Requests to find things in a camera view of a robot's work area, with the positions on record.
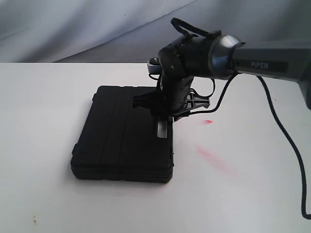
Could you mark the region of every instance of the white fabric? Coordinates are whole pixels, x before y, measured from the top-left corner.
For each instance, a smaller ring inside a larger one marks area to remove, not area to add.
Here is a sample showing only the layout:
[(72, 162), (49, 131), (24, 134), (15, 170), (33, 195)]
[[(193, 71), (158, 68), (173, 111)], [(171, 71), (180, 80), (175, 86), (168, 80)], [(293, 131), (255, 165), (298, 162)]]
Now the white fabric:
[(0, 62), (53, 62), (193, 0), (0, 0)]

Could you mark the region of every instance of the black case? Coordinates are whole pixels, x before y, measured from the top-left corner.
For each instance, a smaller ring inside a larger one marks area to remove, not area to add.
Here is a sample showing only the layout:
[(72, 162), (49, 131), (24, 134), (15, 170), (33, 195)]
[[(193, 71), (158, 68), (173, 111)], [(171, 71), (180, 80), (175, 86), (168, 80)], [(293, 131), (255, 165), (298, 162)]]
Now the black case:
[(148, 109), (132, 107), (133, 96), (154, 87), (100, 86), (93, 97), (71, 169), (78, 179), (166, 183), (173, 175), (173, 123), (156, 136)]

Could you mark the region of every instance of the pink mark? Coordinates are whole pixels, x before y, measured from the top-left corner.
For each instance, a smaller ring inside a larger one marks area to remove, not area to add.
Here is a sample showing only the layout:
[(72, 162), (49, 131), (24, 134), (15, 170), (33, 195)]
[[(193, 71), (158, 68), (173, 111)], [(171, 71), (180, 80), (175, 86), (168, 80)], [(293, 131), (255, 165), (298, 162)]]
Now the pink mark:
[(202, 121), (203, 125), (207, 125), (207, 124), (210, 124), (210, 123), (213, 123), (213, 121), (212, 120), (203, 120)]
[(204, 150), (200, 146), (196, 146), (197, 152), (201, 155), (203, 155), (212, 166), (216, 167), (217, 169), (229, 173), (230, 175), (236, 175), (235, 169), (229, 167), (224, 161), (222, 161), (220, 158), (215, 157), (208, 151)]

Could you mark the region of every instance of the white tabletop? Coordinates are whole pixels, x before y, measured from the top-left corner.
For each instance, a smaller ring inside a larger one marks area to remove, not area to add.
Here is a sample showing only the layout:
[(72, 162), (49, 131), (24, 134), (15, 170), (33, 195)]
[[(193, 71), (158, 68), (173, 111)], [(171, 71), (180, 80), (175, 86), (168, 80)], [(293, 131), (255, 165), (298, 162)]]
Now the white tabletop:
[[(266, 81), (304, 159), (309, 213), (311, 111), (297, 84)], [(296, 156), (254, 76), (236, 77), (217, 112), (174, 124), (169, 183), (76, 179), (71, 150), (97, 87), (155, 84), (146, 64), (0, 64), (0, 232), (311, 232)], [(205, 95), (211, 81), (192, 87)]]

